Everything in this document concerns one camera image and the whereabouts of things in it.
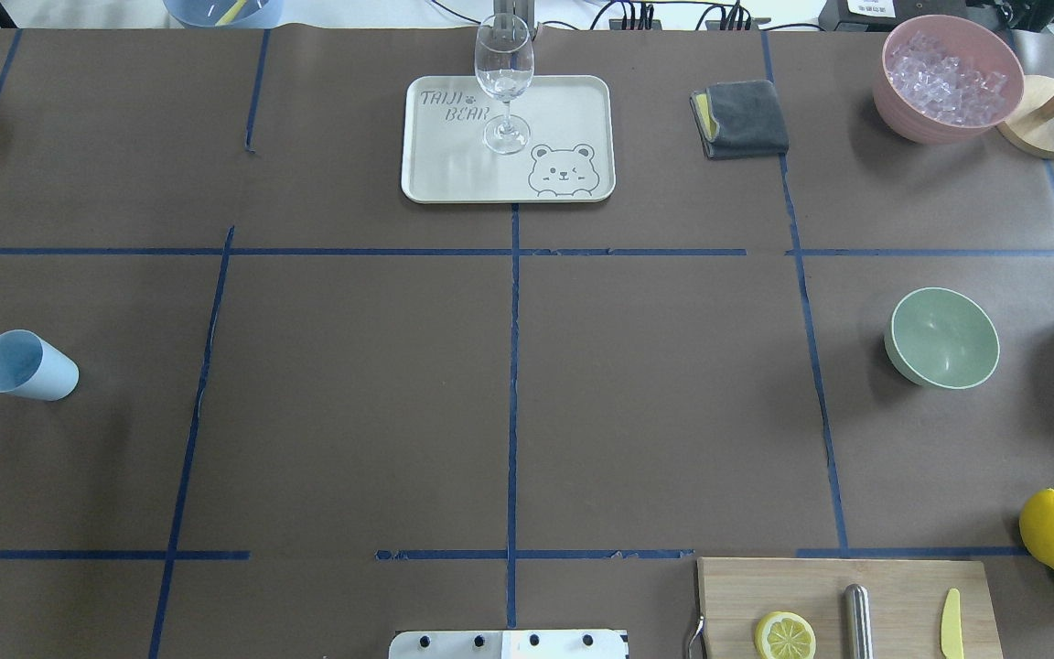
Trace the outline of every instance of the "blue bucket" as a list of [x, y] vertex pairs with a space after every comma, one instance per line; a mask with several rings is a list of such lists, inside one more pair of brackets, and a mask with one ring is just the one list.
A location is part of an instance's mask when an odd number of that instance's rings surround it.
[[279, 24], [279, 16], [284, 13], [284, 0], [247, 0], [242, 12], [230, 24], [215, 25], [218, 18], [234, 5], [234, 0], [163, 0], [164, 8], [177, 22], [184, 26], [217, 26], [222, 28], [266, 30]]

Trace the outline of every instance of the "round wooden base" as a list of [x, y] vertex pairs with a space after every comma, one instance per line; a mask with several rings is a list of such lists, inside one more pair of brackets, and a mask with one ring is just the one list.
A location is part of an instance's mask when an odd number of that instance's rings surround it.
[[1026, 76], [1023, 100], [1012, 116], [999, 124], [999, 133], [1033, 156], [1054, 158], [1054, 117], [1043, 121], [1037, 116], [1037, 110], [1051, 96], [1054, 96], [1054, 78]]

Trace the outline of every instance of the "white floor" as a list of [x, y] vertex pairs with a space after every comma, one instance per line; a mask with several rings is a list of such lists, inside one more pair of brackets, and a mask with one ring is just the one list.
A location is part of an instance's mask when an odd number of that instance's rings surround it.
[[[434, 7], [428, 0], [271, 0], [284, 3], [281, 23], [301, 22], [319, 26], [456, 26], [466, 24]], [[231, 4], [232, 0], [197, 0], [198, 3]], [[492, 0], [442, 0], [468, 17], [486, 17]], [[560, 20], [585, 30], [604, 1], [536, 0], [536, 21]], [[744, 0], [756, 17], [769, 17], [770, 24], [815, 22], [824, 0]], [[163, 28], [179, 26], [164, 11], [162, 0], [3, 0], [18, 26], [46, 28]], [[702, 4], [670, 4], [658, 7], [656, 17], [665, 30], [694, 30], [702, 16]], [[619, 17], [612, 7], [598, 24], [607, 28], [607, 17]], [[711, 14], [718, 16], [718, 11]]]

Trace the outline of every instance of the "wooden cutting board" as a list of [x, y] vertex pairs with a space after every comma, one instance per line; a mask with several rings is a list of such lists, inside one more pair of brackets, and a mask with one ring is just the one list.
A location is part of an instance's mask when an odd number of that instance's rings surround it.
[[977, 560], [699, 559], [698, 601], [708, 659], [758, 659], [754, 627], [792, 610], [816, 633], [816, 659], [850, 656], [844, 588], [870, 592], [873, 651], [882, 659], [944, 659], [941, 605], [961, 592], [967, 659], [1002, 659], [987, 573]]

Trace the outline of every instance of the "bear face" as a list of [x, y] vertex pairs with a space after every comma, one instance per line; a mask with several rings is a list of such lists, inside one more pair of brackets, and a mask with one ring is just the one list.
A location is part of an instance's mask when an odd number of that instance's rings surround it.
[[528, 183], [540, 197], [590, 197], [600, 185], [593, 168], [593, 148], [577, 144], [572, 149], [551, 149], [547, 144], [531, 147], [535, 158]]

